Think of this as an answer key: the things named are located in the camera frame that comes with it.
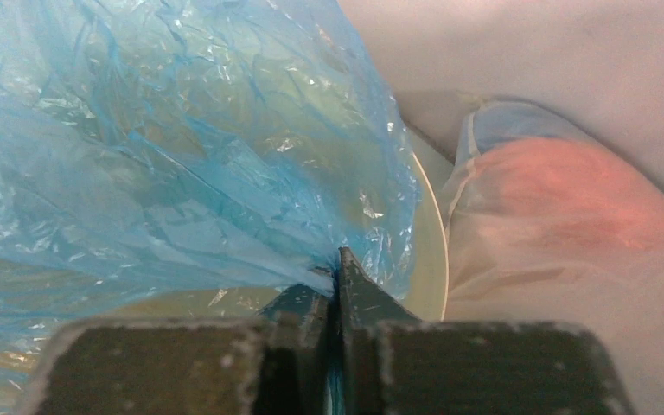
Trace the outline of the cream plastic trash bin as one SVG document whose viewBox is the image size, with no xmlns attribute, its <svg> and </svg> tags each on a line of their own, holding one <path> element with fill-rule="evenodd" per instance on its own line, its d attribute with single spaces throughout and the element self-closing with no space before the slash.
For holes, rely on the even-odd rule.
<svg viewBox="0 0 664 415">
<path fill-rule="evenodd" d="M 408 136 L 415 155 L 412 165 L 417 170 L 422 200 L 415 217 L 415 264 L 402 304 L 424 320 L 440 320 L 444 317 L 448 290 L 448 248 L 435 189 L 427 175 L 433 174 L 434 183 L 441 185 L 453 165 L 414 128 L 408 129 Z M 104 315 L 128 318 L 250 316 L 278 294 L 278 290 L 265 287 L 175 291 L 128 303 Z"/>
</svg>

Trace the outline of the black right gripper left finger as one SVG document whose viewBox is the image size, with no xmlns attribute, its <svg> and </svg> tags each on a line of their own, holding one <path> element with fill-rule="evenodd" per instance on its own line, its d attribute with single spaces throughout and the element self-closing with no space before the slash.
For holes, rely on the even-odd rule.
<svg viewBox="0 0 664 415">
<path fill-rule="evenodd" d="M 20 414 L 322 414 L 329 301 L 296 285 L 256 316 L 92 318 L 60 329 Z"/>
</svg>

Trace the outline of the blue plastic trash bag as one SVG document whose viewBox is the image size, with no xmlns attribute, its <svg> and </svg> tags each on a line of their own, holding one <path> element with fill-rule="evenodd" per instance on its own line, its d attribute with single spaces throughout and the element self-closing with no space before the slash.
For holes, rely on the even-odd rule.
<svg viewBox="0 0 664 415">
<path fill-rule="evenodd" d="M 336 1 L 0 1 L 0 414 L 60 324 L 304 284 L 404 297 L 419 185 Z"/>
</svg>

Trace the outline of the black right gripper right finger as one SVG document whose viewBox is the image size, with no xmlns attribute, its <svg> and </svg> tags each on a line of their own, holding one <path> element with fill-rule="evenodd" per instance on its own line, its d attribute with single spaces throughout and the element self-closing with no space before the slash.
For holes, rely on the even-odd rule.
<svg viewBox="0 0 664 415">
<path fill-rule="evenodd" d="M 340 250 L 347 414 L 633 414 L 603 344 L 549 321 L 424 321 Z"/>
</svg>

